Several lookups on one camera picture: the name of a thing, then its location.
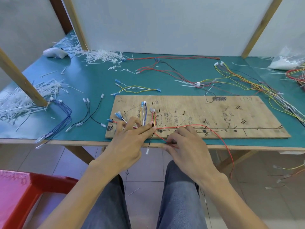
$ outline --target blue denim jeans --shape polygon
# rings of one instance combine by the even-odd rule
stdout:
[[[198,186],[171,161],[166,169],[157,229],[206,229]],[[82,229],[130,229],[124,185],[118,175],[106,185]]]

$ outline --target green tabletop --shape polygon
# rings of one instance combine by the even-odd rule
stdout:
[[[130,53],[124,53],[125,56],[131,57]],[[156,57],[159,55],[151,54],[136,54],[133,53],[135,58],[143,57]],[[213,59],[190,59],[190,60],[176,60],[176,59],[164,59],[176,70],[180,71],[190,81],[201,81],[204,79],[219,78],[221,75],[215,70],[214,63],[217,62]],[[241,57],[221,57],[220,61],[224,61],[231,69],[244,72],[251,77],[267,82],[273,88],[284,92],[285,98],[301,112],[305,112],[305,106],[302,104],[302,96],[305,94],[299,88],[298,85],[290,80],[280,80],[282,77],[278,75],[268,76],[267,70],[253,69],[252,67],[267,67],[270,61],[247,58],[245,61]],[[252,67],[233,65],[232,62],[240,65],[250,64]],[[86,114],[87,109],[83,98],[89,98],[91,109],[95,110],[97,107],[101,94],[104,93],[100,108],[95,114],[95,119],[101,123],[107,124],[107,120],[110,116],[114,96],[110,96],[111,93],[118,92],[120,88],[115,85],[115,79],[120,80],[127,85],[139,85],[148,88],[159,88],[162,92],[149,91],[142,92],[139,95],[204,95],[205,91],[202,89],[178,86],[178,82],[175,82],[174,78],[158,72],[158,71],[145,71],[140,74],[133,74],[128,71],[120,71],[122,69],[128,69],[134,72],[136,69],[144,66],[149,66],[154,63],[154,59],[146,60],[128,60],[121,64],[121,67],[115,71],[109,67],[113,66],[112,62],[105,62],[100,64],[89,64],[84,61],[84,56],[65,57],[64,59],[53,59],[47,57],[40,57],[32,65],[30,65],[23,73],[30,82],[37,84],[41,81],[49,81],[50,79],[56,79],[57,81],[63,80],[68,84],[82,92],[80,93],[74,89],[69,88],[69,93],[63,90],[59,91],[57,100],[61,99],[63,102],[72,109],[73,123],[80,121]],[[64,75],[60,72],[66,67]],[[160,64],[159,69],[169,69],[165,64]],[[58,72],[40,78],[41,75],[58,70]],[[6,91],[13,90],[17,85],[11,83],[1,93],[3,96]],[[233,85],[224,84],[221,89],[228,92],[232,92],[238,95],[254,95],[256,91],[244,91],[241,88]],[[207,95],[221,95],[227,96],[230,93],[212,88]],[[128,95],[130,93],[122,92],[122,95]],[[305,128],[300,122],[287,114],[272,109],[268,103],[268,97],[263,94],[258,94],[265,104],[270,108],[272,113],[285,127],[288,133],[292,136],[289,139],[226,139],[227,145],[242,145],[242,146],[279,146],[279,147],[305,147],[303,139],[305,136]],[[17,127],[25,120],[26,116],[19,117],[15,124],[0,121],[0,138],[5,139],[37,139],[41,135],[49,132],[53,127],[60,123],[65,114],[55,104],[50,104],[47,111],[41,111],[30,115],[28,120],[18,129]],[[93,120],[88,120],[80,127],[74,127],[70,131],[64,130],[57,134],[55,140],[73,140],[73,141],[110,141],[105,139],[106,129],[101,127]],[[222,145],[222,142],[218,139],[207,139],[207,144]],[[152,143],[162,143],[160,139],[152,140]]]

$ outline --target red plastic stool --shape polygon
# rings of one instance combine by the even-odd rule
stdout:
[[[0,228],[22,228],[44,192],[67,194],[77,179],[0,169]]]

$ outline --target person's left hand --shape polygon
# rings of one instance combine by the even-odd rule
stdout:
[[[116,132],[112,141],[106,150],[92,162],[102,161],[103,165],[107,167],[108,171],[111,170],[114,176],[128,169],[140,159],[142,144],[157,129],[156,126],[152,127],[152,123],[141,126],[140,120],[135,117],[131,117],[127,124],[124,121],[119,121],[116,124]]]

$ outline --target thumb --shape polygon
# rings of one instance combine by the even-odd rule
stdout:
[[[177,151],[172,146],[165,145],[162,147],[162,149],[164,149],[166,152],[168,152],[173,157],[173,159],[176,158]]]

